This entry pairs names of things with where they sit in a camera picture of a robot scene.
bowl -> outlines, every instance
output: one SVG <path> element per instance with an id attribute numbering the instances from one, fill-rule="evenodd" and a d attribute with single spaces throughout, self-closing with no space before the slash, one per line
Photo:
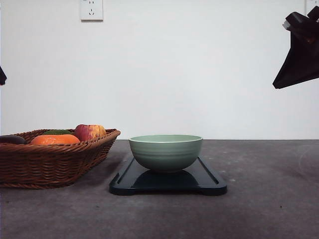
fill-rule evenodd
<path id="1" fill-rule="evenodd" d="M 178 172 L 197 158 L 203 138 L 184 134 L 137 136 L 129 139 L 132 154 L 145 168 L 156 172 Z"/>

black tray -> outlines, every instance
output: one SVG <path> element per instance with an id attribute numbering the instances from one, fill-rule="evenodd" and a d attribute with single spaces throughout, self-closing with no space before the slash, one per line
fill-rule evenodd
<path id="1" fill-rule="evenodd" d="M 219 174 L 207 167 L 202 159 L 176 173 L 156 173 L 141 166 L 133 158 L 110 182 L 110 193 L 133 195 L 136 193 L 185 192 L 209 196 L 227 192 L 227 185 Z"/>

orange fruit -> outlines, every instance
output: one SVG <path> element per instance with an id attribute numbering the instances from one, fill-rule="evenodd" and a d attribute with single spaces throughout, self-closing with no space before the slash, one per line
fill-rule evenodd
<path id="1" fill-rule="evenodd" d="M 30 144 L 34 145 L 48 145 L 48 144 L 72 144 L 79 143 L 80 140 L 71 134 L 60 134 L 60 135 L 39 135 L 35 137 Z"/>

bowl rim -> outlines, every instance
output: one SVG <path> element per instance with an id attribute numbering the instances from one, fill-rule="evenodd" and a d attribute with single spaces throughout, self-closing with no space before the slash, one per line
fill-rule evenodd
<path id="1" fill-rule="evenodd" d="M 192 136 L 192 137 L 197 137 L 197 139 L 184 140 L 184 141 L 157 141 L 157 142 L 134 140 L 134 138 L 137 138 L 137 137 L 148 137 L 148 136 Z M 197 135 L 191 135 L 191 134 L 150 134 L 150 135 L 134 136 L 129 138 L 129 141 L 138 142 L 138 143 L 186 143 L 186 142 L 195 142 L 200 140 L 203 140 L 203 137 L 197 136 Z"/>

wall socket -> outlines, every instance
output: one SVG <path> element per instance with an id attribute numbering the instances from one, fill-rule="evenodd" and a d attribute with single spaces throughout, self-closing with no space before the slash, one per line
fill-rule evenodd
<path id="1" fill-rule="evenodd" d="M 315 7 L 319 6 L 319 0 L 305 0 L 306 15 Z"/>
<path id="2" fill-rule="evenodd" d="M 103 0 L 80 0 L 82 21 L 103 21 Z"/>

